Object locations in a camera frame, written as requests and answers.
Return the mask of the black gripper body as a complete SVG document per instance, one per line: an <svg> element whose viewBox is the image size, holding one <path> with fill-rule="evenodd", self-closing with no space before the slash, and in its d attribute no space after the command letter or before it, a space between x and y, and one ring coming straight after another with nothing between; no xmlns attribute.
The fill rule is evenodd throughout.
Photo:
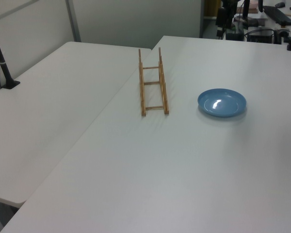
<svg viewBox="0 0 291 233"><path fill-rule="evenodd" d="M222 7L228 10L236 9L240 0L221 0Z"/></svg>

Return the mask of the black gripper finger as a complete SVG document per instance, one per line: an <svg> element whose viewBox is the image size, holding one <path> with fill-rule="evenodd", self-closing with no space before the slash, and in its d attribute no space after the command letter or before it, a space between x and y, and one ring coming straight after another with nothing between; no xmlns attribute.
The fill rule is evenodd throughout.
<svg viewBox="0 0 291 233"><path fill-rule="evenodd" d="M228 28L229 29L232 29L233 27L233 19L234 19L235 14L236 14L235 9L230 10L230 13L228 15Z"/></svg>
<svg viewBox="0 0 291 233"><path fill-rule="evenodd" d="M226 29L226 19L227 19L227 11L225 8L221 7L218 9L217 17L216 17L216 26L217 33L216 36L218 38L222 38Z"/></svg>

